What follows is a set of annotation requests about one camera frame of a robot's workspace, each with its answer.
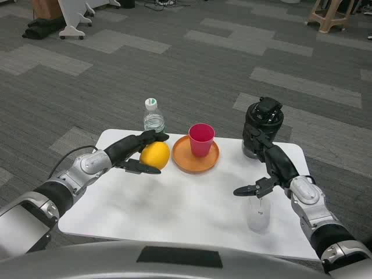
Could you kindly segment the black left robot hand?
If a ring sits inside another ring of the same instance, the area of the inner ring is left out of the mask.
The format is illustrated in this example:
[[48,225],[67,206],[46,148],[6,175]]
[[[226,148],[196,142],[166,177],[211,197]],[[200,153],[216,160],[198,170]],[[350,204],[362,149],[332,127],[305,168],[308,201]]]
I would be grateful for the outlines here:
[[131,159],[135,153],[141,153],[148,145],[160,141],[165,142],[169,135],[155,130],[144,131],[140,135],[129,135],[113,143],[104,151],[108,155],[112,167],[124,169],[126,172],[135,174],[160,174],[161,171],[152,166]]

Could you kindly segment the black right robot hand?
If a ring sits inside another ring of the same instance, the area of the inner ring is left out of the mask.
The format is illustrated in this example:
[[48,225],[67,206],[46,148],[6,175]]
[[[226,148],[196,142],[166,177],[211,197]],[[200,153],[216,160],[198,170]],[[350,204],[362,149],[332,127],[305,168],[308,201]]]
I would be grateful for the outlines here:
[[289,188],[290,182],[299,173],[287,154],[278,145],[273,144],[269,136],[254,127],[251,130],[244,130],[243,139],[245,147],[266,165],[270,177],[263,177],[254,185],[237,188],[233,194],[262,198],[271,193],[276,185]]

